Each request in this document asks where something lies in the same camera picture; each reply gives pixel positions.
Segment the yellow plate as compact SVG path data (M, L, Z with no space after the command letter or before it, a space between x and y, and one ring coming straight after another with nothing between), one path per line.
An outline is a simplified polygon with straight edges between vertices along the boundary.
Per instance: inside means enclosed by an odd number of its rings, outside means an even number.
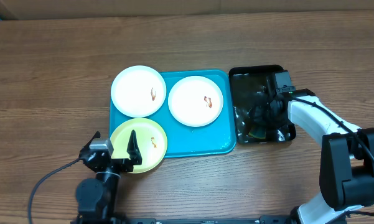
M132 174L152 170L163 160L167 151L167 136L163 128L147 118L130 119L118 126L110 137L114 151L113 159L125 159L128 156L127 146L132 130L142 157L142 164L134 166Z

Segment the yellow green sponge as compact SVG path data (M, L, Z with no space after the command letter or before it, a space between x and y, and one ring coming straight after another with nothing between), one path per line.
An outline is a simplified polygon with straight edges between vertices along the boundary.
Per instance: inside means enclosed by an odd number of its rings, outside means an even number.
M263 126L253 126L248 135L255 139L266 139L266 128Z

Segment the white plate with stain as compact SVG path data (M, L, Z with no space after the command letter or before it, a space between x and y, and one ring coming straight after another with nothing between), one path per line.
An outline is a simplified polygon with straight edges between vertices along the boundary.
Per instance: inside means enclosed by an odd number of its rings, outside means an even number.
M214 122L222 112L223 104L218 85L203 76L179 80L168 96L171 115L181 124L195 128Z

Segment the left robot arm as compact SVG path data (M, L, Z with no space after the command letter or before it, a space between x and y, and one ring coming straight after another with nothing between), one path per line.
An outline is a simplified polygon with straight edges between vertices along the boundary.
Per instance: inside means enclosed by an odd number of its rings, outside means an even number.
M114 147L109 139L100 138L97 131L81 149L79 158L95 173L95 178L81 181L76 189L78 203L76 223L129 223L124 215L115 214L115 201L121 174L132 172L142 164L136 132L131 131L126 152L129 157L113 159Z

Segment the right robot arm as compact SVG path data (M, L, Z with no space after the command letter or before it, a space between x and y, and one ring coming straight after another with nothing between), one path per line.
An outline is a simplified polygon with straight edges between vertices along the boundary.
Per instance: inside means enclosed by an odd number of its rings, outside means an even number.
M249 116L255 125L300 126L321 146L319 188L286 223L345 223L351 215L374 217L374 128L362 129L326 108L310 90L297 90L285 73L254 82Z

